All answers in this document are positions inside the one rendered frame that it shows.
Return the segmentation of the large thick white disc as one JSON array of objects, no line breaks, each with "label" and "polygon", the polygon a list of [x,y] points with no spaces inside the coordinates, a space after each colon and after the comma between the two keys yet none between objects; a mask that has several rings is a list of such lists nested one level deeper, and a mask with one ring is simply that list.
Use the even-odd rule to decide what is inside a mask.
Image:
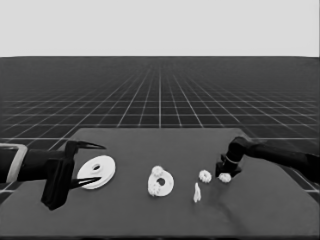
[{"label": "large thick white disc", "polygon": [[85,189],[98,189],[107,184],[116,172],[115,160],[107,155],[96,156],[86,161],[77,173],[78,179],[98,177],[97,181],[84,185]]}]

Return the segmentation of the small white T-shaped piece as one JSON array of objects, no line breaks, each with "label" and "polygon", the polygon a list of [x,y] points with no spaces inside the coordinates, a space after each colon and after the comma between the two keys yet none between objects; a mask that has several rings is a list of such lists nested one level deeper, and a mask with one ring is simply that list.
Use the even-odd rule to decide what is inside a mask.
[{"label": "small white T-shaped piece", "polygon": [[193,201],[194,203],[197,203],[201,200],[201,189],[199,187],[199,184],[196,182],[194,186],[194,195],[193,195]]}]

